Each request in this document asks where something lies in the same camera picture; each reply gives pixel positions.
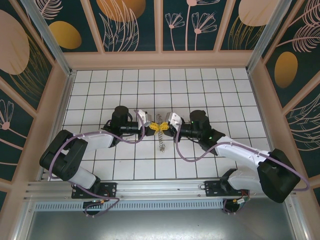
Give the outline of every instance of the dark green wall panel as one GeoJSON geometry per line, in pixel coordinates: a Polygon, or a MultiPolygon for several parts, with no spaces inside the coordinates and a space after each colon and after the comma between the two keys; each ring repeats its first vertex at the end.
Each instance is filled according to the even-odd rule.
{"type": "Polygon", "coordinates": [[[287,115],[292,136],[309,178],[320,174],[320,85],[287,115]]]}
{"type": "MultiPolygon", "coordinates": [[[[101,0],[108,4],[110,11],[115,12],[118,4],[122,4],[119,0],[101,0]]],[[[125,0],[124,4],[128,8],[128,14],[120,14],[118,16],[108,17],[100,9],[97,0],[90,0],[94,18],[103,42],[106,52],[133,52],[133,51],[155,51],[155,11],[153,0],[129,1],[125,0]],[[145,8],[139,16],[134,11],[132,14],[129,10],[129,5],[139,4],[132,9],[145,8]]]]}
{"type": "Polygon", "coordinates": [[[0,112],[0,179],[11,181],[33,117],[2,90],[0,90],[0,112]]]}
{"type": "Polygon", "coordinates": [[[236,0],[222,42],[221,50],[253,50],[265,29],[264,26],[247,26],[239,18],[239,5],[236,0]]]}
{"type": "Polygon", "coordinates": [[[320,187],[314,188],[313,192],[320,207],[320,187]]]}
{"type": "Polygon", "coordinates": [[[2,206],[5,203],[6,196],[7,196],[7,193],[5,191],[0,191],[0,213],[1,213],[2,206]]]}
{"type": "Polygon", "coordinates": [[[208,0],[206,2],[211,4],[197,4],[189,7],[187,1],[163,1],[164,51],[173,51],[174,49],[185,51],[186,35],[188,51],[214,49],[226,1],[208,0]],[[189,18],[186,32],[188,9],[189,18]],[[196,34],[195,29],[201,30],[201,33],[196,34]]]}
{"type": "Polygon", "coordinates": [[[320,71],[320,20],[316,18],[316,15],[320,16],[320,9],[315,8],[311,16],[306,15],[305,13],[309,11],[305,9],[307,3],[315,1],[303,3],[292,21],[294,23],[287,28],[266,63],[283,107],[320,71]],[[312,18],[316,24],[306,24],[303,16],[307,17],[307,21],[312,18]]]}
{"type": "MultiPolygon", "coordinates": [[[[9,3],[4,1],[0,3],[0,11],[11,15],[18,23],[23,27],[24,32],[20,34],[26,34],[29,43],[29,60],[27,66],[20,74],[9,74],[6,69],[0,68],[0,77],[2,77],[18,94],[20,94],[34,109],[38,108],[40,99],[45,89],[49,74],[52,69],[52,65],[47,57],[42,52],[41,48],[33,38],[31,33],[28,31],[15,9],[9,3]]],[[[11,24],[6,21],[0,21],[0,25],[8,27],[11,24]]],[[[13,38],[12,35],[1,33],[1,38],[13,38]]],[[[19,39],[11,39],[12,41],[19,42],[19,39]]],[[[23,58],[26,54],[27,49],[23,49],[23,52],[19,52],[17,48],[14,54],[17,58],[23,58]]],[[[20,65],[17,61],[12,62],[13,65],[20,65]]]]}
{"type": "Polygon", "coordinates": [[[292,2],[291,2],[291,4],[290,4],[290,7],[289,7],[289,9],[287,10],[286,14],[284,15],[284,17],[283,17],[283,19],[282,19],[279,27],[277,28],[277,30],[276,30],[275,33],[273,34],[273,36],[272,36],[269,44],[266,46],[266,48],[265,48],[265,50],[264,50],[264,52],[263,52],[263,54],[262,54],[262,58],[264,58],[264,57],[266,56],[266,54],[268,53],[271,45],[272,45],[273,42],[274,42],[274,39],[276,38],[276,36],[277,36],[278,33],[280,32],[281,28],[283,27],[285,21],[287,20],[290,12],[292,11],[292,9],[293,9],[293,7],[295,6],[296,3],[297,3],[297,0],[292,0],[292,2]]]}

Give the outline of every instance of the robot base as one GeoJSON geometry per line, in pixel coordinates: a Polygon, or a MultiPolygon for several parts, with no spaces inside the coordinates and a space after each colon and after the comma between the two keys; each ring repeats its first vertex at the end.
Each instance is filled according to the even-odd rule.
{"type": "MultiPolygon", "coordinates": [[[[99,186],[99,190],[96,193],[99,196],[105,196],[114,198],[117,192],[117,183],[116,182],[101,182],[99,186]]],[[[95,196],[91,196],[90,194],[82,191],[77,186],[72,187],[72,199],[97,199],[95,196]]]]}
{"type": "MultiPolygon", "coordinates": [[[[243,193],[240,190],[235,190],[229,188],[228,191],[225,191],[221,187],[220,180],[205,181],[204,182],[205,195],[207,197],[241,197],[243,193]]],[[[243,190],[247,195],[249,194],[248,190],[243,190]]]]}

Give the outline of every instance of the white tile grid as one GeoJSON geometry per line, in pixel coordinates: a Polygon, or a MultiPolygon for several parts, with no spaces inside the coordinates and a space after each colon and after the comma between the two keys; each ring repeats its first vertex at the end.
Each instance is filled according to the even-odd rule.
{"type": "MultiPolygon", "coordinates": [[[[78,71],[63,128],[74,133],[98,130],[118,105],[128,107],[134,121],[137,108],[148,111],[154,121],[157,114],[164,120],[167,112],[174,111],[186,122],[190,111],[198,109],[206,112],[214,129],[240,143],[269,150],[245,74],[244,68],[78,71]]],[[[87,152],[81,165],[104,181],[214,178],[237,167],[235,161],[212,154],[197,163],[183,161],[170,137],[163,136],[165,152],[159,150],[158,140],[156,135],[136,145],[121,142],[114,148],[87,152]]],[[[204,152],[185,139],[179,148],[190,159],[204,152]]]]}

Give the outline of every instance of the black grid line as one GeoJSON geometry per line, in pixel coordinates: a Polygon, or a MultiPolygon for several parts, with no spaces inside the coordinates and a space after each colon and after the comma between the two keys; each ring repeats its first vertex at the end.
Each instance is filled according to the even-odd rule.
{"type": "MultiPolygon", "coordinates": [[[[138,109],[138,102],[139,102],[139,99],[138,99],[138,97],[139,97],[139,71],[138,71],[137,83],[138,83],[138,86],[136,88],[136,109],[138,109]]],[[[135,172],[136,172],[136,151],[137,151],[137,148],[136,148],[136,144],[135,144],[134,145],[134,160],[133,160],[133,179],[135,179],[135,172]]]]}
{"type": "MultiPolygon", "coordinates": [[[[156,84],[155,84],[155,70],[153,69],[153,117],[154,122],[156,123],[156,84]]],[[[154,138],[154,179],[156,179],[156,136],[154,138]]]]}
{"type": "MultiPolygon", "coordinates": [[[[104,92],[106,92],[106,88],[107,88],[107,77],[108,77],[108,71],[106,71],[106,75],[105,75],[104,92]]],[[[105,96],[103,96],[103,98],[102,98],[101,114],[100,114],[100,121],[99,121],[100,124],[101,124],[101,119],[102,119],[102,111],[103,111],[103,107],[104,107],[104,101],[105,101],[105,96]]],[[[97,151],[95,151],[95,155],[94,155],[94,162],[93,162],[93,170],[92,170],[92,172],[95,171],[96,155],[97,155],[97,151]]]]}
{"type": "MultiPolygon", "coordinates": [[[[199,105],[201,105],[201,106],[199,106],[198,108],[205,108],[206,109],[206,111],[207,111],[207,113],[209,113],[209,107],[208,107],[208,103],[207,103],[207,97],[206,97],[206,94],[218,94],[218,93],[220,93],[220,96],[221,96],[221,99],[222,99],[222,105],[223,105],[223,108],[225,109],[226,108],[226,106],[225,106],[225,103],[223,102],[223,98],[222,98],[222,91],[220,90],[219,92],[216,92],[216,91],[214,91],[214,92],[212,92],[212,91],[210,91],[209,89],[205,89],[205,81],[210,81],[210,80],[203,80],[203,75],[202,75],[202,72],[201,72],[201,69],[200,69],[200,76],[201,76],[201,78],[199,78],[199,79],[192,79],[192,80],[188,80],[187,79],[187,71],[186,71],[186,69],[183,69],[184,70],[184,76],[185,76],[185,79],[183,79],[183,80],[174,80],[174,81],[184,81],[185,83],[186,83],[186,92],[177,92],[177,93],[172,93],[172,76],[171,76],[171,71],[169,70],[169,83],[170,83],[170,102],[171,102],[171,105],[169,106],[167,106],[167,107],[156,107],[156,105],[155,105],[155,98],[156,98],[156,96],[155,96],[155,94],[158,94],[158,95],[163,95],[163,94],[169,94],[169,93],[156,93],[156,86],[155,86],[155,83],[156,82],[163,82],[162,80],[159,80],[159,81],[156,81],[155,80],[155,69],[153,69],[153,81],[152,80],[150,80],[150,81],[139,81],[139,71],[138,71],[138,77],[137,77],[137,80],[134,80],[134,81],[126,81],[126,82],[137,82],[137,93],[136,94],[122,94],[122,85],[123,85],[123,77],[124,77],[124,71],[122,70],[122,80],[121,81],[112,81],[113,83],[116,83],[116,82],[121,82],[121,90],[120,90],[120,93],[119,94],[106,94],[106,88],[107,88],[107,78],[108,78],[108,73],[109,73],[109,71],[107,71],[107,74],[106,74],[106,80],[105,80],[105,82],[104,82],[104,84],[105,84],[105,86],[104,86],[104,93],[103,94],[95,94],[95,95],[90,95],[90,96],[101,96],[101,95],[103,95],[103,97],[102,97],[102,107],[97,107],[97,108],[88,108],[88,109],[86,109],[86,105],[87,105],[87,101],[88,101],[88,93],[89,93],[89,90],[90,90],[90,83],[103,83],[103,82],[101,82],[101,81],[99,81],[99,82],[93,82],[93,79],[92,79],[92,76],[93,76],[93,71],[91,72],[91,77],[90,77],[90,82],[87,82],[87,83],[89,83],[89,86],[88,86],[88,89],[87,89],[87,95],[72,95],[72,96],[85,96],[86,97],[86,101],[85,101],[85,107],[84,107],[84,109],[72,109],[72,110],[68,110],[69,109],[69,107],[70,107],[70,98],[69,98],[69,101],[68,101],[68,105],[67,105],[67,112],[68,111],[83,111],[83,114],[82,114],[82,119],[81,119],[81,125],[77,125],[77,124],[69,124],[69,125],[65,125],[65,121],[66,121],[66,117],[65,117],[65,119],[64,119],[64,124],[63,124],[63,126],[77,126],[77,127],[79,127],[80,128],[80,131],[82,130],[82,129],[84,129],[83,127],[84,126],[89,126],[89,125],[93,125],[92,123],[90,123],[90,124],[83,124],[84,122],[84,115],[85,115],[85,111],[86,110],[101,110],[101,113],[100,113],[100,124],[101,124],[101,121],[102,121],[102,114],[103,114],[103,110],[114,110],[114,108],[108,108],[108,106],[104,106],[103,105],[103,103],[104,103],[104,101],[105,101],[105,96],[119,96],[119,97],[117,97],[117,98],[119,98],[119,102],[121,103],[121,99],[123,98],[123,95],[125,96],[125,95],[135,95],[136,96],[136,108],[129,108],[129,109],[137,109],[138,108],[138,97],[139,97],[139,95],[150,95],[150,93],[141,93],[141,94],[139,94],[139,85],[141,84],[141,85],[143,85],[144,83],[143,82],[153,82],[153,103],[154,103],[154,105],[153,105],[153,107],[150,107],[151,109],[153,109],[153,112],[154,112],[154,114],[153,114],[153,117],[154,117],[154,120],[156,120],[156,112],[159,110],[159,109],[168,109],[168,108],[170,108],[171,109],[171,111],[173,111],[173,94],[187,94],[187,97],[188,97],[188,106],[183,106],[183,107],[178,107],[178,106],[176,106],[175,108],[177,108],[177,109],[187,109],[188,108],[188,113],[190,114],[190,112],[191,112],[191,107],[190,107],[190,94],[189,94],[189,90],[190,90],[190,85],[188,86],[188,81],[199,81],[199,84],[202,84],[202,88],[203,88],[203,92],[199,92],[199,93],[201,93],[201,94],[204,94],[204,104],[205,104],[205,106],[204,106],[204,104],[199,104],[199,105]]],[[[217,83],[218,83],[218,87],[220,88],[221,86],[220,86],[220,82],[219,82],[219,79],[217,80],[217,79],[215,79],[215,80],[212,80],[212,81],[217,81],[217,83]]],[[[239,99],[239,92],[238,92],[238,88],[237,88],[237,86],[236,86],[236,82],[235,82],[235,79],[233,79],[233,82],[234,82],[234,84],[235,84],[235,88],[236,88],[236,91],[228,91],[228,92],[223,92],[223,93],[237,93],[237,97],[238,97],[238,99],[239,99]]],[[[75,82],[73,83],[73,85],[72,85],[72,90],[71,90],[71,93],[73,92],[73,90],[74,90],[74,87],[75,87],[75,82]]],[[[241,91],[241,93],[252,93],[252,91],[241,91]]],[[[246,106],[242,106],[241,104],[240,104],[240,106],[239,105],[237,105],[237,106],[233,106],[233,107],[240,107],[241,108],[241,110],[242,110],[242,115],[243,115],[243,117],[244,117],[244,112],[243,112],[243,108],[242,107],[246,107],[246,106]]],[[[213,108],[221,108],[221,106],[212,106],[212,107],[210,107],[211,109],[213,109],[213,108]]],[[[231,122],[234,122],[234,121],[228,121],[228,119],[227,119],[227,113],[226,113],[226,111],[224,112],[225,113],[225,118],[226,118],[226,120],[225,121],[214,121],[214,122],[211,122],[211,123],[226,123],[226,125],[227,125],[227,127],[228,127],[228,132],[229,132],[229,135],[230,135],[230,128],[229,128],[229,123],[231,123],[231,122]]],[[[261,122],[261,120],[256,120],[256,121],[246,121],[245,119],[243,120],[243,121],[241,121],[241,122],[244,122],[245,124],[247,123],[247,122],[261,122]]],[[[251,144],[251,142],[252,142],[252,140],[251,140],[251,137],[249,136],[249,131],[248,131],[248,127],[247,127],[247,124],[246,124],[246,128],[247,128],[247,134],[248,134],[248,136],[247,137],[241,137],[241,139],[248,139],[248,141],[250,142],[250,144],[251,144]]],[[[266,139],[266,137],[254,137],[255,139],[266,139]]],[[[157,146],[156,146],[156,141],[155,141],[156,139],[155,139],[155,137],[153,138],[153,139],[146,139],[146,140],[144,140],[144,141],[153,141],[153,143],[154,143],[154,155],[153,155],[153,158],[141,158],[141,157],[139,157],[139,158],[136,158],[136,151],[137,151],[137,149],[136,149],[136,146],[134,146],[134,158],[131,158],[131,159],[116,159],[116,153],[117,153],[117,147],[115,147],[115,149],[114,149],[114,158],[113,159],[96,159],[96,157],[97,157],[97,152],[95,152],[95,154],[94,154],[94,159],[87,159],[87,160],[84,160],[84,161],[94,161],[93,162],[93,169],[92,169],[92,171],[94,171],[94,169],[95,169],[95,161],[113,161],[113,171],[112,171],[112,179],[114,179],[114,174],[115,174],[115,171],[120,171],[120,169],[115,169],[115,165],[116,165],[116,160],[117,161],[126,161],[126,160],[133,160],[133,179],[135,179],[135,170],[136,170],[136,160],[142,160],[142,159],[144,159],[144,160],[153,160],[153,163],[154,163],[154,179],[156,179],[156,160],[157,159],[173,159],[174,158],[174,170],[175,170],[175,178],[177,179],[177,162],[176,162],[176,159],[179,159],[179,157],[178,156],[176,156],[176,151],[175,151],[175,143],[172,143],[173,144],[173,154],[172,154],[172,156],[174,156],[174,157],[163,157],[163,156],[161,156],[161,157],[158,157],[157,158],[157,155],[156,155],[156,148],[157,148],[157,146]]],[[[194,143],[192,143],[192,145],[193,145],[193,156],[194,157],[196,157],[196,150],[195,150],[195,144],[194,143]]],[[[216,167],[216,171],[217,171],[217,173],[218,173],[218,167],[217,167],[217,159],[216,159],[216,157],[215,156],[212,156],[212,155],[209,155],[209,156],[206,156],[205,158],[214,158],[214,160],[215,160],[215,167],[216,167]]],[[[197,168],[197,163],[195,163],[195,171],[196,171],[196,177],[198,178],[198,168],[197,168]]]]}
{"type": "MultiPolygon", "coordinates": [[[[217,78],[219,79],[217,69],[215,69],[215,73],[216,73],[217,78]]],[[[224,110],[224,114],[225,114],[226,125],[227,125],[227,127],[228,127],[229,136],[231,136],[230,128],[229,128],[229,124],[228,124],[228,119],[227,119],[226,107],[225,107],[225,103],[224,103],[224,98],[222,97],[222,92],[221,92],[219,80],[218,80],[218,85],[219,85],[219,89],[220,89],[220,95],[221,95],[221,99],[222,99],[222,105],[223,105],[223,110],[224,110]]],[[[217,165],[216,156],[214,156],[214,160],[215,160],[216,174],[217,174],[217,176],[219,177],[219,172],[218,172],[218,165],[217,165]]]]}
{"type": "MultiPolygon", "coordinates": [[[[206,94],[218,94],[219,92],[216,92],[216,91],[215,92],[191,92],[191,94],[203,94],[203,93],[206,93],[206,94]]],[[[237,91],[224,91],[222,93],[223,94],[234,94],[234,93],[237,93],[237,91]]],[[[241,91],[240,93],[242,93],[242,94],[245,94],[245,93],[251,94],[252,91],[241,91]]],[[[169,94],[169,93],[139,93],[139,95],[150,95],[150,94],[164,95],[164,94],[169,94]]],[[[171,94],[172,95],[183,94],[183,92],[172,92],[171,94]]],[[[108,94],[108,93],[106,93],[106,94],[90,94],[89,96],[117,96],[117,95],[136,95],[136,94],[135,93],[126,93],[126,94],[122,94],[122,93],[108,94]]],[[[72,94],[71,96],[72,97],[76,97],[76,96],[80,97],[80,96],[87,96],[87,95],[85,95],[85,94],[72,94]]]]}
{"type": "MultiPolygon", "coordinates": [[[[233,77],[233,81],[234,81],[234,85],[236,85],[236,81],[235,81],[235,77],[234,77],[234,73],[231,71],[231,74],[232,74],[232,77],[233,77]]],[[[244,114],[244,110],[241,105],[241,102],[240,102],[240,97],[239,97],[239,93],[238,93],[238,90],[236,91],[236,95],[238,96],[238,100],[239,100],[239,104],[240,104],[240,108],[241,108],[241,112],[242,112],[242,116],[243,116],[243,120],[244,120],[244,125],[245,125],[245,129],[246,129],[246,132],[248,133],[248,138],[249,138],[249,141],[250,141],[250,145],[252,146],[252,142],[250,140],[250,135],[249,135],[249,131],[248,131],[248,127],[247,127],[247,124],[246,124],[246,119],[245,119],[245,114],[244,114]]]]}
{"type": "MultiPolygon", "coordinates": [[[[171,87],[171,71],[169,69],[169,79],[170,79],[170,97],[171,97],[171,112],[174,111],[173,105],[172,105],[172,87],[171,87]]],[[[176,151],[175,151],[176,143],[173,143],[173,156],[174,156],[174,172],[175,172],[175,178],[177,178],[177,162],[176,162],[176,151]]]]}
{"type": "Polygon", "coordinates": [[[76,81],[77,74],[78,74],[78,71],[75,73],[74,80],[73,80],[73,83],[72,83],[72,88],[71,88],[71,92],[70,92],[68,104],[67,104],[67,106],[66,106],[66,110],[65,110],[65,114],[64,114],[63,125],[65,125],[65,122],[66,122],[67,113],[68,113],[68,109],[69,109],[69,104],[70,104],[72,92],[73,92],[73,90],[74,90],[74,86],[75,86],[75,81],[76,81]]]}
{"type": "MultiPolygon", "coordinates": [[[[191,113],[191,109],[190,109],[190,99],[189,99],[189,90],[188,90],[188,82],[187,82],[187,70],[184,69],[184,75],[185,75],[185,85],[186,85],[186,94],[188,96],[188,105],[189,105],[189,114],[191,113]]],[[[193,156],[196,157],[196,152],[195,152],[195,143],[192,143],[193,146],[193,156]]],[[[197,173],[197,164],[196,162],[194,162],[194,167],[195,167],[195,176],[198,178],[198,173],[197,173]]]]}
{"type": "MultiPolygon", "coordinates": [[[[207,115],[209,117],[209,110],[208,110],[208,104],[207,104],[207,95],[206,95],[205,84],[204,84],[204,80],[203,80],[203,77],[202,77],[201,69],[200,69],[200,75],[201,75],[201,79],[202,79],[202,87],[203,87],[203,92],[204,92],[206,113],[207,113],[207,115]]],[[[195,144],[194,143],[193,143],[193,149],[194,149],[194,157],[196,157],[196,150],[195,150],[195,144]]],[[[216,175],[218,176],[218,168],[217,168],[216,156],[213,155],[213,159],[214,159],[214,164],[215,164],[216,175]]]]}
{"type": "MultiPolygon", "coordinates": [[[[234,79],[192,79],[192,80],[188,80],[188,79],[180,79],[180,80],[132,80],[132,81],[125,81],[125,82],[165,82],[165,81],[224,81],[224,80],[234,80],[234,79]]],[[[247,81],[248,79],[235,79],[237,81],[247,81]]],[[[121,83],[122,81],[107,81],[108,83],[121,83]]],[[[103,83],[103,81],[77,81],[75,82],[76,84],[89,84],[89,83],[103,83]]]]}

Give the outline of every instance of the white robotic arm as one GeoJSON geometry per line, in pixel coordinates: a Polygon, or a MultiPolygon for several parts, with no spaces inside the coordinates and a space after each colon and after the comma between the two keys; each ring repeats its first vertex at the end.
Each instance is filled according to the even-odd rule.
{"type": "Polygon", "coordinates": [[[58,154],[52,173],[64,181],[70,181],[94,193],[97,183],[100,184],[100,179],[80,166],[85,151],[114,147],[123,134],[138,134],[141,137],[141,128],[144,125],[146,136],[152,136],[161,130],[165,135],[173,137],[176,143],[181,137],[197,139],[204,151],[210,150],[210,153],[216,156],[235,160],[238,163],[238,169],[227,171],[229,175],[223,176],[224,180],[227,179],[227,183],[225,181],[221,183],[227,184],[229,188],[263,192],[275,202],[282,203],[300,181],[294,173],[267,159],[271,156],[293,168],[282,151],[257,150],[234,141],[211,128],[204,111],[193,111],[190,114],[190,123],[185,123],[176,113],[169,112],[166,121],[160,126],[151,122],[151,116],[148,113],[139,110],[138,114],[142,119],[140,123],[128,121],[128,118],[132,119],[129,110],[124,106],[116,107],[111,120],[102,128],[105,131],[85,133],[75,138],[65,146],[64,149],[68,150],[67,154],[58,153],[58,151],[63,143],[74,135],[62,130],[42,155],[40,165],[49,170],[53,159],[58,154]]]}

